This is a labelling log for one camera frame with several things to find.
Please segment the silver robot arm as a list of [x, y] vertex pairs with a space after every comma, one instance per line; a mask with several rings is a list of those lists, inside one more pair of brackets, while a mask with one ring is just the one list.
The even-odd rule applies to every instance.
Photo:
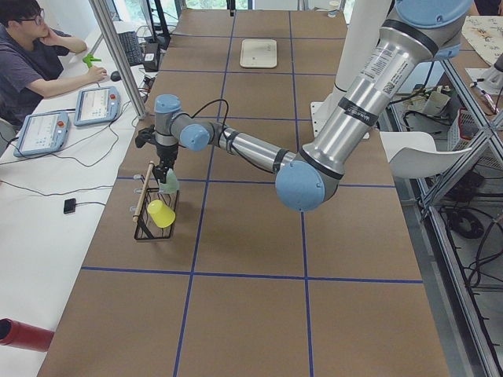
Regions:
[[209, 145], [275, 175], [280, 201], [309, 211], [329, 200], [344, 176], [344, 164], [380, 113], [421, 63], [454, 57], [471, 8], [469, 1], [357, 1], [351, 14], [332, 92], [311, 109], [314, 139], [297, 153], [225, 123], [197, 122], [172, 94], [156, 98], [155, 144], [163, 180], [183, 146]]

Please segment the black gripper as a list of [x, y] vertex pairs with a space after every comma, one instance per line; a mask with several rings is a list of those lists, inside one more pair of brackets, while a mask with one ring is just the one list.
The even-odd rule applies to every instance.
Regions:
[[178, 144], [173, 145], [156, 145], [156, 154], [160, 161], [152, 169], [153, 175], [158, 184], [163, 183], [163, 169], [165, 168], [165, 175], [172, 174], [175, 161], [178, 157]]

